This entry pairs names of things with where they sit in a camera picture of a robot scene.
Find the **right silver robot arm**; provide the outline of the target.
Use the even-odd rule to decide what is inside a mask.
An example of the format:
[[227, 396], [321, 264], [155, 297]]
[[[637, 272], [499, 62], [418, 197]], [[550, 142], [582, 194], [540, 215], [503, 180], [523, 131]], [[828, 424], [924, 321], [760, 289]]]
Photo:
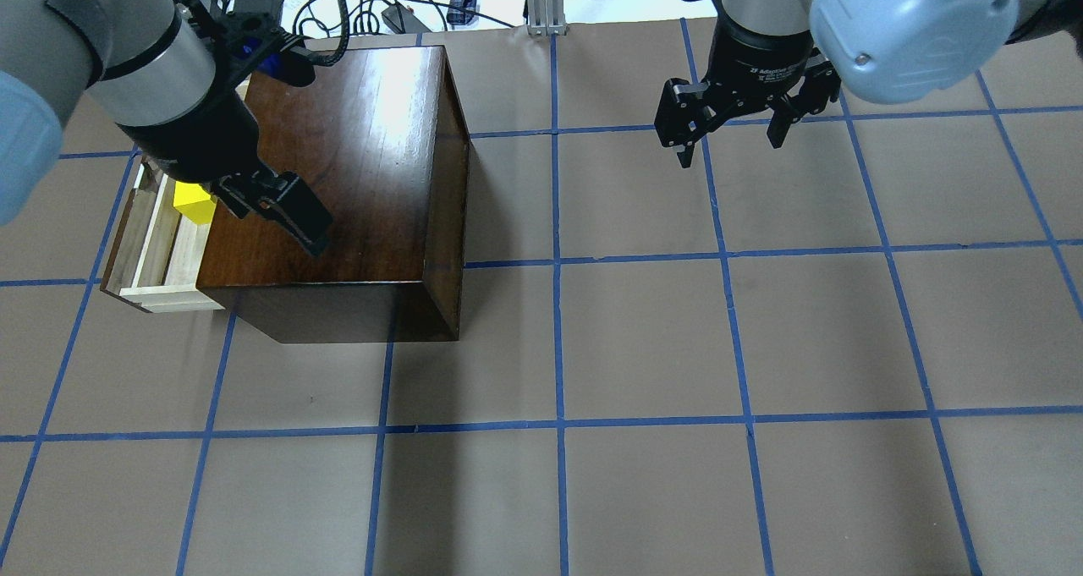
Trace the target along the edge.
[[976, 73], [999, 48], [1071, 32], [1080, 0], [708, 0], [717, 19], [703, 78], [662, 87], [660, 143], [691, 163], [699, 141], [770, 112], [769, 143], [836, 102], [919, 101]]

